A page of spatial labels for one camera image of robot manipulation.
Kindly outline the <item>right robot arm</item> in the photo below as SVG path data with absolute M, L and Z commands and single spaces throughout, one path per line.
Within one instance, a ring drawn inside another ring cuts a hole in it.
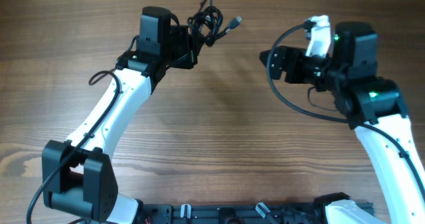
M 330 92 L 339 117 L 355 131 L 379 181 L 393 223 L 424 222 L 424 167 L 408 108 L 392 80 L 377 74 L 378 36 L 368 23 L 302 23 L 306 49 L 276 40 L 260 53 L 268 82 L 310 84 Z

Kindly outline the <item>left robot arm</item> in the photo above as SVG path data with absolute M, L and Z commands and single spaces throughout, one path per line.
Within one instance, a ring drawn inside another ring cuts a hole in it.
M 89 83 L 111 77 L 107 90 L 85 121 L 63 142 L 42 151 L 42 185 L 35 194 L 50 209 L 94 223 L 142 223 L 143 203 L 122 195 L 112 158 L 137 110 L 170 68 L 191 69 L 204 43 L 201 25 L 162 7 L 144 7 L 139 33 L 115 67 L 94 74 Z

